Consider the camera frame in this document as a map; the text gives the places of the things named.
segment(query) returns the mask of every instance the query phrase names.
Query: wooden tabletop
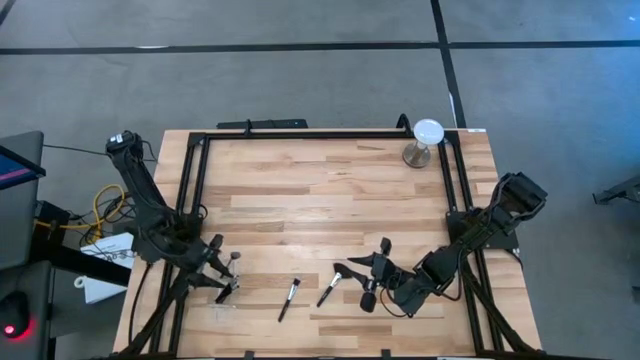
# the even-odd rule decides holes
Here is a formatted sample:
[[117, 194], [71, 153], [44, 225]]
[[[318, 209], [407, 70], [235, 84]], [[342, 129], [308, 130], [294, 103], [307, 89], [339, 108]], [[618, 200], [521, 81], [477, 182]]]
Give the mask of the wooden tabletop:
[[[166, 131], [155, 181], [175, 204], [189, 131]], [[497, 174], [485, 132], [460, 130], [476, 206], [486, 206]], [[332, 263], [378, 251], [391, 239], [390, 258], [410, 269], [427, 252], [449, 243], [448, 210], [437, 148], [424, 169], [401, 158], [409, 140], [230, 140], [213, 141], [202, 203], [209, 216], [202, 238], [224, 235], [225, 252], [240, 251], [241, 288], [216, 308], [211, 289], [187, 299], [178, 355], [378, 356], [381, 349], [401, 355], [474, 354], [464, 297], [451, 302], [430, 296], [413, 319], [394, 318], [380, 305], [372, 314], [359, 308], [355, 280], [343, 280], [316, 307], [331, 281]], [[457, 179], [449, 149], [452, 177]], [[191, 179], [195, 178], [198, 151]], [[462, 202], [455, 182], [458, 203]], [[486, 251], [496, 304], [531, 346], [540, 342], [519, 264], [504, 251]], [[127, 344], [131, 304], [144, 270], [136, 259], [120, 318], [114, 351]], [[139, 331], [155, 309], [163, 263], [149, 273], [135, 312]], [[294, 277], [300, 289], [282, 323], [278, 314]], [[454, 294], [456, 286], [447, 292]], [[391, 310], [397, 307], [386, 304]], [[490, 347], [486, 315], [478, 303], [485, 346]], [[165, 324], [171, 323], [169, 311]], [[165, 325], [161, 349], [166, 349]]]

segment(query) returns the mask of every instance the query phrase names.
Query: white lamp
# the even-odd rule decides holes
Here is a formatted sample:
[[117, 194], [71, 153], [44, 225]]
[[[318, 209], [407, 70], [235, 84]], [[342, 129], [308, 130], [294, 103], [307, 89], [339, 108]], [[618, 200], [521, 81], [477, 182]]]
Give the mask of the white lamp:
[[429, 145], [436, 145], [442, 141], [444, 129], [433, 119], [423, 119], [413, 127], [413, 136], [416, 137], [416, 142], [404, 148], [402, 158], [407, 165], [422, 168], [427, 166], [431, 159]]

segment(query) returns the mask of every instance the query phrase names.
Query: concrete floor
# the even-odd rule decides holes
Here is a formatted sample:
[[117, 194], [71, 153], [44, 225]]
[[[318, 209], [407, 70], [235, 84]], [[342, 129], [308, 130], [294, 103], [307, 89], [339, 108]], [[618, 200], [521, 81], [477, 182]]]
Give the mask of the concrete floor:
[[[441, 0], [449, 41], [640, 39], [632, 0]], [[423, 0], [17, 0], [0, 48], [437, 41]], [[640, 208], [591, 193], [640, 173], [639, 48], [453, 50], [469, 127], [489, 131], [501, 173], [549, 192], [518, 231], [529, 294], [551, 353], [635, 359], [640, 305], [630, 261]], [[0, 135], [100, 150], [130, 129], [156, 151], [169, 128], [306, 118], [387, 127], [401, 112], [453, 126], [439, 50], [0, 57]], [[47, 149], [39, 198], [77, 212], [119, 182], [106, 159]], [[60, 274], [57, 284], [73, 276]], [[122, 298], [81, 306], [58, 291], [57, 359], [106, 355]]]

